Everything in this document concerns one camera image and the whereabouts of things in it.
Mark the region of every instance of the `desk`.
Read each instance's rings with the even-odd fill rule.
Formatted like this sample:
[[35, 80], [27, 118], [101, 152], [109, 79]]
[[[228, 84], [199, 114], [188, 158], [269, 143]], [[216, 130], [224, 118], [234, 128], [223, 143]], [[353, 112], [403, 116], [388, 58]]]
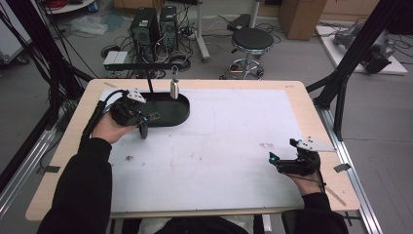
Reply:
[[[154, 90], [168, 90], [169, 80], [154, 80]], [[33, 197], [27, 210], [26, 217], [29, 220], [41, 220], [52, 204], [53, 195], [63, 168], [71, 156], [77, 152], [81, 133], [84, 130], [94, 107], [103, 90], [110, 88], [135, 88], [147, 89], [144, 80], [92, 80], [76, 109], [73, 118], [56, 150], [51, 166], [61, 167], [57, 174], [46, 173]], [[218, 81], [218, 80], [181, 80], [180, 89], [257, 89], [257, 90], [284, 90], [296, 117], [297, 124], [303, 136], [312, 136], [318, 140], [329, 143], [329, 137], [321, 120], [308, 96], [304, 85], [297, 81]], [[357, 195], [353, 190], [346, 173], [336, 173], [333, 167], [340, 164], [337, 154], [334, 152], [321, 152], [321, 172], [327, 183], [327, 195], [330, 199], [333, 211], [354, 211], [359, 208]], [[151, 213], [144, 214], [113, 214], [112, 217], [134, 216], [171, 216], [171, 215], [240, 215], [240, 214], [270, 214], [284, 211], [281, 208], [248, 209], [231, 211], [192, 211], [191, 213]]]

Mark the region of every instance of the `round stool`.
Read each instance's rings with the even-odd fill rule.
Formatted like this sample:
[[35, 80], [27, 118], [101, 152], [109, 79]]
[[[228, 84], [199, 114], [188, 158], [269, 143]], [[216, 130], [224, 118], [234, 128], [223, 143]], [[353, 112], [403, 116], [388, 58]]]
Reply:
[[270, 51], [274, 45], [273, 36], [261, 29], [245, 27], [234, 32], [232, 44], [236, 51], [246, 53], [246, 58], [231, 63], [226, 74], [237, 80], [245, 79], [248, 75], [263, 79], [264, 67], [258, 61], [252, 60], [252, 56], [261, 56]]

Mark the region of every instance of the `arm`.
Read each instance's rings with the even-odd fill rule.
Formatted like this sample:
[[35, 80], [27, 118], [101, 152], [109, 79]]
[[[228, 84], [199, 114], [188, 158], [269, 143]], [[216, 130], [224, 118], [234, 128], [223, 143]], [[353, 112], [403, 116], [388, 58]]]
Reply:
[[304, 200], [304, 210], [300, 211], [296, 234], [349, 233], [343, 217], [331, 210], [327, 195], [321, 192], [317, 183], [316, 174], [289, 176]]
[[108, 163], [112, 146], [134, 129], [120, 127], [105, 114], [61, 174], [52, 208], [37, 233], [104, 233], [110, 216], [112, 169]]

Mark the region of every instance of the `black sleeve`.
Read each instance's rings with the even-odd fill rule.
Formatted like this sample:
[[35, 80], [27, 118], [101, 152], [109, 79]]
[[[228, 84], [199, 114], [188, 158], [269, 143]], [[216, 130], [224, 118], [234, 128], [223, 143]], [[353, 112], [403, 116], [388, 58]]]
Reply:
[[330, 208], [325, 193], [312, 193], [303, 196], [304, 210], [301, 211], [296, 234], [348, 234], [344, 218]]
[[105, 233], [112, 200], [111, 149], [101, 138], [82, 144], [61, 174], [37, 233]]

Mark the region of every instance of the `hand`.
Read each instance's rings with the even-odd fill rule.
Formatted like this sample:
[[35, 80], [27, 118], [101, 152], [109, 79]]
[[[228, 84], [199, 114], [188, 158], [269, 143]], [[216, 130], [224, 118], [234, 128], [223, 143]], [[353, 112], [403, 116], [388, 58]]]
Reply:
[[301, 193], [301, 196], [321, 192], [321, 188], [319, 187], [319, 178], [316, 173], [305, 176], [286, 174], [286, 176], [290, 177], [292, 181], [294, 181]]
[[126, 126], [122, 127], [118, 125], [110, 116], [110, 113], [104, 114], [99, 122], [97, 123], [96, 127], [94, 127], [94, 131], [92, 132], [92, 137], [102, 138], [109, 143], [113, 144], [118, 141], [124, 134], [136, 129], [136, 126]]

